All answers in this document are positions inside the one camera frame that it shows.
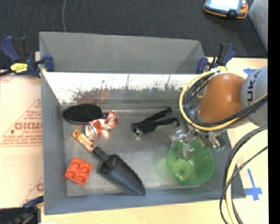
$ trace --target digital display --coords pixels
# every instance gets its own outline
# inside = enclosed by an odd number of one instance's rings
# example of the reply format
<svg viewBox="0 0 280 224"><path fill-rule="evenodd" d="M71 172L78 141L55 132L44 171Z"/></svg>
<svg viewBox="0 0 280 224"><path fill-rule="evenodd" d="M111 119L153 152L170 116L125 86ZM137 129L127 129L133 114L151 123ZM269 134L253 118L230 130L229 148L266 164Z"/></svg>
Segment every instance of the digital display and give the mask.
<svg viewBox="0 0 280 224"><path fill-rule="evenodd" d="M211 0L210 6L214 6L214 7L220 6L225 10L229 10L229 9L237 10L238 3L239 0Z"/></svg>

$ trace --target black carpet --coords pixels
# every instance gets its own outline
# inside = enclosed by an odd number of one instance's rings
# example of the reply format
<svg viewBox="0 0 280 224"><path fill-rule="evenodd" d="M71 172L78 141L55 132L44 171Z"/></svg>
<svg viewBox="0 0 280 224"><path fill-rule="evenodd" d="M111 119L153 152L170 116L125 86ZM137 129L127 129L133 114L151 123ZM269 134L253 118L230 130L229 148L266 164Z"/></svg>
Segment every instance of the black carpet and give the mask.
<svg viewBox="0 0 280 224"><path fill-rule="evenodd" d="M267 57L247 17L226 20L206 14L204 0L0 0L0 43L25 36L25 54L39 49L39 31L154 36L199 40L206 56L217 56L220 43L232 43L236 56ZM0 49L0 68L10 60ZM5 224L20 210L0 210Z"/></svg>

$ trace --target orange device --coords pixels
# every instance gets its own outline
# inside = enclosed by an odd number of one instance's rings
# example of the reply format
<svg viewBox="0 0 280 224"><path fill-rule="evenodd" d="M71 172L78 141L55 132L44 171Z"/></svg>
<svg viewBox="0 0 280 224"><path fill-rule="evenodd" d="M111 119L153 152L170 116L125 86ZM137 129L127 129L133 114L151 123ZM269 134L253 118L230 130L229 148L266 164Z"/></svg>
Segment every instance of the orange device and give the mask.
<svg viewBox="0 0 280 224"><path fill-rule="evenodd" d="M225 18L243 19L248 15L247 0L205 0L203 10Z"/></svg>
<svg viewBox="0 0 280 224"><path fill-rule="evenodd" d="M64 177L74 181L76 184L85 185L87 178L92 170L93 165L85 162L82 159L74 157L68 166Z"/></svg>

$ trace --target green plastic bowl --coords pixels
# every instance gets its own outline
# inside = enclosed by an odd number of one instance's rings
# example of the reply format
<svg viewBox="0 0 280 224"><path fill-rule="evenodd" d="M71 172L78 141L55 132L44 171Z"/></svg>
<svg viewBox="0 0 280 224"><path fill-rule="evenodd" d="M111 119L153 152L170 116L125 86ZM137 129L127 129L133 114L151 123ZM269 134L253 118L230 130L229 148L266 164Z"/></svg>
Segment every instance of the green plastic bowl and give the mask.
<svg viewBox="0 0 280 224"><path fill-rule="evenodd" d="M176 142L167 154L167 168L171 176L181 184L199 185L207 182L215 171L215 161L208 148L202 148L199 141L190 145L195 149L191 158L182 158L182 142Z"/></svg>

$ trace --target red lego brick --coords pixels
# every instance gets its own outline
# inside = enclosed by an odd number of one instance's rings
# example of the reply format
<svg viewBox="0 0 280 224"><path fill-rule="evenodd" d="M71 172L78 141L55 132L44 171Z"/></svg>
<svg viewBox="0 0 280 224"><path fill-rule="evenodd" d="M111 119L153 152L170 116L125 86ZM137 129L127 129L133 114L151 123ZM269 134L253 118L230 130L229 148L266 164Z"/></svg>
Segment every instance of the red lego brick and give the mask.
<svg viewBox="0 0 280 224"><path fill-rule="evenodd" d="M78 185L85 185L93 165L82 159L74 157L68 166L64 177Z"/></svg>

